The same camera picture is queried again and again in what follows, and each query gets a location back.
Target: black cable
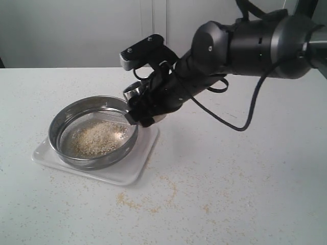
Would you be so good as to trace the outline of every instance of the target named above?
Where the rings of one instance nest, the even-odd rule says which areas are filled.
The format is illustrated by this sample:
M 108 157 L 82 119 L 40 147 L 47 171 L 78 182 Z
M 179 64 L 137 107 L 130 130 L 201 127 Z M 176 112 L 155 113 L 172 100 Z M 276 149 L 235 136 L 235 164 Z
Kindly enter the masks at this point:
M 239 7 L 240 11 L 242 12 L 243 19 L 245 21 L 249 20 L 249 11 L 246 9 L 246 6 L 244 4 L 244 1 L 242 1 L 242 0 L 236 0 L 236 4 Z
M 229 122 L 225 121 L 224 119 L 220 118 L 219 116 L 217 116 L 216 114 L 214 114 L 212 111 L 210 111 L 208 108 L 206 108 L 204 105 L 202 105 L 200 102 L 198 102 L 192 95 L 191 93 L 184 87 L 183 83 L 180 81 L 179 79 L 179 75 L 176 73 L 176 71 L 174 70 L 174 68 L 169 64 L 169 63 L 166 63 L 166 65 L 169 67 L 169 69 L 172 71 L 172 73 L 174 74 L 174 76 L 176 77 L 176 79 L 178 80 L 179 84 L 181 85 L 181 87 L 184 89 L 184 91 L 188 94 L 188 96 L 190 97 L 190 99 L 195 103 L 197 104 L 202 110 L 204 110 L 205 112 L 207 112 L 208 114 L 210 114 L 213 118 L 215 118 L 216 120 L 218 120 L 219 122 L 225 124 L 226 126 L 236 130 L 236 131 L 239 131 L 239 132 L 242 132 L 242 131 L 245 131 L 249 126 L 250 126 L 250 123 L 251 123 L 251 120 L 252 120 L 252 117 L 253 117 L 253 113 L 254 113 L 254 108 L 255 108 L 255 103 L 256 103 L 256 99 L 258 98 L 258 94 L 259 94 L 259 91 L 260 91 L 260 88 L 263 84 L 263 82 L 265 81 L 265 79 L 269 76 L 270 73 L 272 73 L 278 66 L 280 66 L 282 63 L 284 62 L 287 62 L 287 61 L 291 61 L 291 60 L 294 60 L 294 59 L 297 59 L 298 57 L 297 56 L 293 56 L 293 57 L 289 57 L 289 58 L 281 58 L 281 59 L 278 59 L 275 63 L 273 63 L 263 74 L 262 76 L 260 77 L 255 89 L 254 89 L 254 92 L 253 92 L 253 95 L 252 95 L 252 99 L 251 99 L 251 104 L 250 104 L 250 109 L 249 109 L 249 113 L 248 113 L 248 117 L 247 117 L 247 120 L 246 120 L 246 123 L 243 127 L 239 128 L 239 127 L 236 127 L 232 124 L 230 124 Z
M 249 12 L 260 19 L 266 14 L 249 0 L 236 0 L 236 4 L 242 12 L 244 20 L 249 20 Z
M 209 87 L 209 88 L 207 88 L 207 90 L 209 90 L 210 92 L 213 92 L 213 93 L 224 93 L 224 92 L 226 92 L 227 89 L 228 89 L 228 86 L 229 86 L 229 82 L 225 78 L 220 79 L 220 82 L 224 83 L 226 85 L 226 87 L 224 87 L 222 89 Z
M 140 81 L 145 81 L 145 80 L 151 78 L 151 76 L 152 76 L 152 73 L 151 73 L 147 78 L 141 78 L 141 77 L 139 77 L 139 76 L 136 74 L 136 69 L 135 69 L 135 68 L 133 69 L 133 74 L 134 74 L 134 76 L 135 76 L 137 79 L 139 79 Z

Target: table surface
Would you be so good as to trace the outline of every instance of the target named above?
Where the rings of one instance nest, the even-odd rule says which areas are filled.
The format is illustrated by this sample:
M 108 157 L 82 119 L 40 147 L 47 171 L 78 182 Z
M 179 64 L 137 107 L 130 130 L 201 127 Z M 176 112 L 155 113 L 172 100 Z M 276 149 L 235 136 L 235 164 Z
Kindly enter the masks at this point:
M 140 75 L 149 73 L 147 68 Z M 197 96 L 241 126 L 258 78 Z M 187 102 L 138 181 L 118 187 L 34 163 L 52 118 L 93 95 L 122 97 L 121 68 L 0 70 L 0 243 L 325 244 L 327 82 L 267 79 L 239 133 Z

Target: metal bowl rim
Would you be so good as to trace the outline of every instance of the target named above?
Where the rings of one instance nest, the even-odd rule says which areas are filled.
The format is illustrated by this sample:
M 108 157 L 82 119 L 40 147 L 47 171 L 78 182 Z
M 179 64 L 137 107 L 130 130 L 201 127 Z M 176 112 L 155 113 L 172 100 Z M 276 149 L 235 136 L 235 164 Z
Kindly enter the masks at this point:
M 123 149 L 123 148 L 124 148 L 124 147 L 125 147 L 125 146 L 130 142 L 130 141 L 131 141 L 131 139 L 132 139 L 133 137 L 135 137 L 136 134 L 137 134 L 136 137 L 138 136 L 138 125 L 135 125 L 134 132 L 132 133 L 132 135 L 130 136 L 130 138 L 129 138 L 129 139 L 128 139 L 128 140 L 127 140 L 127 141 L 126 141 L 126 142 L 125 142 L 121 147 L 119 147 L 118 149 L 116 149 L 116 150 L 114 150 L 114 151 L 112 151 L 112 152 L 109 152 L 109 153 L 107 153 L 107 154 L 105 154 L 105 155 L 103 155 L 103 156 L 98 156 L 98 157 L 94 157 L 94 158 L 88 158 L 88 159 L 85 159 L 85 158 L 70 157 L 70 156 L 67 156 L 67 155 L 63 154 L 61 151 L 59 151 L 59 150 L 57 149 L 57 146 L 54 146 L 54 145 L 52 144 L 51 140 L 50 140 L 50 130 L 51 130 L 52 126 L 53 126 L 53 123 L 55 122 L 56 117 L 57 117 L 61 112 L 63 112 L 63 111 L 65 111 L 65 110 L 69 109 L 70 107 L 72 107 L 72 106 L 74 106 L 74 105 L 79 104 L 80 102 L 87 101 L 87 100 L 89 100 L 89 99 L 93 99 L 93 98 L 99 98 L 99 97 L 105 97 L 105 98 L 117 99 L 117 100 L 120 100 L 120 101 L 126 103 L 125 100 L 123 100 L 123 99 L 121 99 L 121 98 L 118 98 L 118 97 L 107 96 L 107 95 L 97 95 L 97 96 L 91 96 L 91 97 L 87 97 L 87 98 L 83 98 L 83 99 L 81 99 L 81 100 L 75 101 L 75 102 L 71 103 L 70 105 L 66 106 L 65 108 L 63 108 L 63 109 L 62 109 L 60 112 L 58 112 L 57 115 L 54 117 L 54 119 L 52 120 L 52 122 L 51 122 L 51 124 L 50 124 L 49 130 L 48 130 L 48 137 L 49 137 L 49 143 L 50 143 L 50 146 L 51 146 L 51 148 L 52 148 L 52 149 L 53 149 L 57 154 L 61 155 L 62 157 L 65 157 L 65 158 L 67 158 L 67 159 L 70 159 L 70 160 L 76 160 L 76 161 L 81 161 L 81 162 L 83 162 L 83 161 L 94 161 L 94 160 L 98 160 L 98 159 L 101 159 L 101 158 L 104 158 L 104 157 L 108 157 L 108 156 L 110 156 L 112 153 L 115 153 L 116 151 L 118 151 L 118 150 L 120 150 L 120 149 Z M 111 108 L 111 107 L 104 107 L 104 106 L 101 106 L 101 107 L 94 107 L 94 108 L 92 108 L 93 110 L 88 109 L 87 111 L 88 111 L 89 113 L 91 113 L 91 111 L 101 111 L 100 109 L 105 109 L 105 108 L 113 109 L 113 108 Z M 125 112 L 125 110 L 121 110 L 121 109 L 115 109 L 115 111 L 118 112 L 118 113 L 120 113 L 120 112 Z M 71 124 L 71 123 L 72 123 L 74 120 L 76 120 L 77 118 L 75 118 L 75 119 L 73 119 L 73 120 L 68 120 L 68 121 L 70 121 L 69 124 Z

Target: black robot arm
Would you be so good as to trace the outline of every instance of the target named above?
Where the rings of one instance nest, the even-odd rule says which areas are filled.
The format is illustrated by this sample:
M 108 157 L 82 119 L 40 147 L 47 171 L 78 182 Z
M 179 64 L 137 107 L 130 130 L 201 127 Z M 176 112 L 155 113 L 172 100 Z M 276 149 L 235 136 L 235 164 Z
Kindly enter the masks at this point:
M 237 0 L 243 18 L 233 25 L 209 21 L 194 35 L 191 49 L 180 59 L 152 35 L 121 53 L 126 70 L 150 64 L 154 72 L 124 90 L 131 124 L 148 127 L 164 115 L 178 110 L 192 99 L 202 109 L 227 126 L 244 131 L 249 126 L 255 100 L 266 77 L 297 79 L 311 68 L 326 65 L 327 34 L 304 16 L 288 16 L 286 10 L 265 14 L 247 0 Z M 250 11 L 260 20 L 249 21 Z M 238 128 L 202 106 L 194 96 L 212 89 L 227 74 L 259 76 L 245 126 Z

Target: cabinet door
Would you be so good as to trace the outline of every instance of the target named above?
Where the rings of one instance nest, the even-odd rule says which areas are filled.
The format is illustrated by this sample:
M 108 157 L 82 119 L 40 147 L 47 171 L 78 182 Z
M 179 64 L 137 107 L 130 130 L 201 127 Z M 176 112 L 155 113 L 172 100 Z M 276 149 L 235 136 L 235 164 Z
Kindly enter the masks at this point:
M 2 0 L 0 57 L 6 67 L 120 66 L 152 26 L 151 0 Z

